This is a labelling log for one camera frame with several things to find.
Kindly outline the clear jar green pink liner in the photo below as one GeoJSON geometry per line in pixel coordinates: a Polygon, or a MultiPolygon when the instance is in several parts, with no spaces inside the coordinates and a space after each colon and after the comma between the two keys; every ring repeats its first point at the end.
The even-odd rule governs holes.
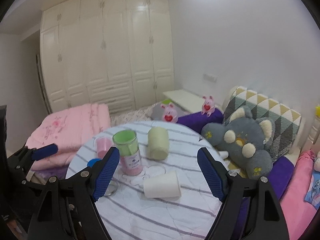
{"type": "Polygon", "coordinates": [[[123,173],[128,176],[139,175],[142,172],[143,165],[136,132],[125,129],[114,134],[112,140],[119,150],[123,173]]]}

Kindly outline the small paper cup by koala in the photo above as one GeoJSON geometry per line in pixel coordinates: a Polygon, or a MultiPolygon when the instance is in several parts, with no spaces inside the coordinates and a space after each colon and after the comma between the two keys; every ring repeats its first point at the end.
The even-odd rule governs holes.
{"type": "Polygon", "coordinates": [[[226,159],[229,156],[228,151],[219,151],[219,155],[222,159],[226,159]]]}

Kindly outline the small pink plastic cup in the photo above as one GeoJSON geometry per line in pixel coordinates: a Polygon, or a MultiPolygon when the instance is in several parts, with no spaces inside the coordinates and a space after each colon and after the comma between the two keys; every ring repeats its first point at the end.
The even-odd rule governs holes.
{"type": "Polygon", "coordinates": [[[98,158],[103,159],[108,150],[112,147],[113,142],[108,137],[99,137],[95,139],[95,145],[98,158]]]}

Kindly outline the white paper cup lying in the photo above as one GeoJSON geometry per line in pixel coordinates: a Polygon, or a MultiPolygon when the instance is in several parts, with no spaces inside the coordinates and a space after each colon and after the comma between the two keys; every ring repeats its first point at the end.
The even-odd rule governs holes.
{"type": "Polygon", "coordinates": [[[176,171],[145,180],[143,190],[147,198],[175,198],[182,195],[176,171]]]}

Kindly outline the pale green cup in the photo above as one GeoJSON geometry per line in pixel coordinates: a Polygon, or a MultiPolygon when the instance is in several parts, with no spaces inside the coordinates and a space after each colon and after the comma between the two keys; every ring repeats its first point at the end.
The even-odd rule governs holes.
{"type": "Polygon", "coordinates": [[[152,127],[148,132],[147,154],[150,159],[165,160],[169,155],[169,134],[163,127],[152,127]]]}

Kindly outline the folded pink quilt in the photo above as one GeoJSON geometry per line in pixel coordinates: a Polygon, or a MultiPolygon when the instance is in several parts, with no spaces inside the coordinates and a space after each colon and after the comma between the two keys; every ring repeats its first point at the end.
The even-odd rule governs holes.
{"type": "Polygon", "coordinates": [[[28,148],[56,144],[58,152],[33,163],[32,171],[60,168],[70,164],[80,147],[111,127],[108,106],[87,103],[48,115],[27,139],[28,148]]]}

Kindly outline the blue black can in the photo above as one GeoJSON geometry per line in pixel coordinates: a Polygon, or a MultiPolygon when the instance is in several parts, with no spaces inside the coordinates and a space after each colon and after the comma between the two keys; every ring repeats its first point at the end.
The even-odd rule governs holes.
{"type": "Polygon", "coordinates": [[[93,167],[93,165],[97,162],[101,161],[100,158],[94,158],[94,159],[91,159],[88,163],[87,163],[87,167],[93,167]]]}

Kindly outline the grey koala plush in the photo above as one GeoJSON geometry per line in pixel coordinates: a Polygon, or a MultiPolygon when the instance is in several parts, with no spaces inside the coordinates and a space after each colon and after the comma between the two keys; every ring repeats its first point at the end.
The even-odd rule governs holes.
{"type": "Polygon", "coordinates": [[[223,124],[208,123],[201,135],[217,150],[227,151],[231,161],[244,170],[249,179],[268,176],[273,160],[268,152],[275,133],[270,118],[254,119],[251,110],[242,106],[223,124]]]}

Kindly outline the pink blanket right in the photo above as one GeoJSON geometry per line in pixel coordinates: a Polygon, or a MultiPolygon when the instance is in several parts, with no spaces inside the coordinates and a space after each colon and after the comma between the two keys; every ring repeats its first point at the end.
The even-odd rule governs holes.
{"type": "Polygon", "coordinates": [[[311,183],[315,158],[316,154],[312,150],[300,155],[293,176],[280,201],[289,239],[299,239],[316,214],[316,208],[304,200],[311,183]]]}

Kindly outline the purple bolster pillow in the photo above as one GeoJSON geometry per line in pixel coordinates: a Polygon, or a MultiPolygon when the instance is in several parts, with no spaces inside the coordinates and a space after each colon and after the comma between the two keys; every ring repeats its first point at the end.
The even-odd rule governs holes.
{"type": "Polygon", "coordinates": [[[184,115],[178,118],[177,123],[183,126],[187,126],[197,133],[201,133],[203,127],[208,123],[223,123],[223,113],[219,109],[207,116],[206,114],[202,115],[201,112],[192,113],[184,115]]]}

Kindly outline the pink bunny plush right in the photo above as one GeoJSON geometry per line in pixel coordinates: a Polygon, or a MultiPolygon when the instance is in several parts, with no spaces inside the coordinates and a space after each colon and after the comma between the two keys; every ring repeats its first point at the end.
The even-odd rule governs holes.
{"type": "Polygon", "coordinates": [[[204,103],[202,105],[201,114],[210,117],[215,111],[215,102],[212,95],[203,96],[204,103]]]}

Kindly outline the pink bunny plush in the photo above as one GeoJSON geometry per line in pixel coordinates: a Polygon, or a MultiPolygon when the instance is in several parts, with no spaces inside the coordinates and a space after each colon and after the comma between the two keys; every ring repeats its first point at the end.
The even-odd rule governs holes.
{"type": "Polygon", "coordinates": [[[201,114],[210,117],[215,111],[215,102],[212,95],[203,96],[204,103],[202,105],[201,114]]]}
{"type": "Polygon", "coordinates": [[[168,105],[161,104],[161,108],[163,109],[163,114],[161,120],[164,122],[176,123],[178,120],[178,114],[175,108],[175,105],[170,102],[168,105]]]}

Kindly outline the triangle patterned quilted cushion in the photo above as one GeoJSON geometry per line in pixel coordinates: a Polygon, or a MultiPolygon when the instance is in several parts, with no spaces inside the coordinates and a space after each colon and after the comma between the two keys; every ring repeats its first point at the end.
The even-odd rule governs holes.
{"type": "Polygon", "coordinates": [[[264,94],[238,86],[231,89],[222,104],[224,119],[228,120],[242,106],[251,110],[254,119],[267,117],[274,121],[274,139],[268,149],[273,161],[293,153],[304,126],[299,112],[264,94]]]}

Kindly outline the grey small pillow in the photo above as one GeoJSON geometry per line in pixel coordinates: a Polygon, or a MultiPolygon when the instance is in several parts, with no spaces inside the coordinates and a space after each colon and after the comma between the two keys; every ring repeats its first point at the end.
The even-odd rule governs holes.
{"type": "MultiPolygon", "coordinates": [[[[174,105],[174,108],[177,111],[178,118],[188,114],[188,112],[183,111],[183,109],[181,109],[178,105],[174,105]]],[[[164,113],[164,109],[161,107],[161,103],[157,103],[148,112],[148,117],[150,117],[152,120],[161,120],[163,113],[164,113]]]]}

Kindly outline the cream wardrobe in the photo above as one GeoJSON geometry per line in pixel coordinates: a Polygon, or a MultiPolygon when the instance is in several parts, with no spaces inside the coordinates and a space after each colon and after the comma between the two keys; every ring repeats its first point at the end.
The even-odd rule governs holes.
{"type": "Polygon", "coordinates": [[[68,0],[45,10],[42,75],[53,112],[147,107],[174,88],[168,0],[68,0]]]}

